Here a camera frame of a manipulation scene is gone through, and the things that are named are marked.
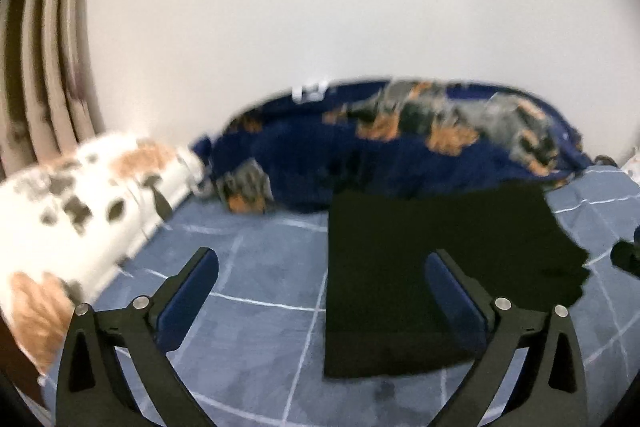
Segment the navy dog print blanket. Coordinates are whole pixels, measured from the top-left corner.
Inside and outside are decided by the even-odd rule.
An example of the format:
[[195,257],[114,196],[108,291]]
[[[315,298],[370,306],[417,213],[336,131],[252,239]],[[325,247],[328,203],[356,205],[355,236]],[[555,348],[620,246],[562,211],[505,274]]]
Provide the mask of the navy dog print blanket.
[[591,164],[580,133],[541,98],[421,78],[270,98],[192,152],[202,192],[234,213],[323,210],[343,190],[420,197],[553,185]]

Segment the white floral pillow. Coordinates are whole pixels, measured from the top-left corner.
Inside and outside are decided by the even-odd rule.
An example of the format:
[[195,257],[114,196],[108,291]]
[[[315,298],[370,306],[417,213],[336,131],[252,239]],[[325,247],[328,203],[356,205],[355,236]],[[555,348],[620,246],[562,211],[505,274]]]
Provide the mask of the white floral pillow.
[[110,132],[2,182],[1,312],[39,373],[73,309],[96,301],[203,176],[184,146]]

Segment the brown striped curtain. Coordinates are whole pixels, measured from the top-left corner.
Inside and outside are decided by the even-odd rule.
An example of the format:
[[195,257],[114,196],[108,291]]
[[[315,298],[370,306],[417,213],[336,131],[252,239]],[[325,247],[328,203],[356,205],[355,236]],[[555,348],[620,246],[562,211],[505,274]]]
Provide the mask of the brown striped curtain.
[[1,0],[1,172],[47,164],[94,137],[82,0]]

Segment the black pants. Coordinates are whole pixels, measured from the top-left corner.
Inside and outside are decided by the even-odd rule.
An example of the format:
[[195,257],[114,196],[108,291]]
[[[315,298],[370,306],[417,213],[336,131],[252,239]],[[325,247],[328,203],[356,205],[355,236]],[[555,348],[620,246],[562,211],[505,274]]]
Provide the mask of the black pants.
[[548,312],[574,305],[585,249],[536,186],[418,199],[345,192],[329,210],[323,373],[413,375],[482,353],[491,325],[452,275]]

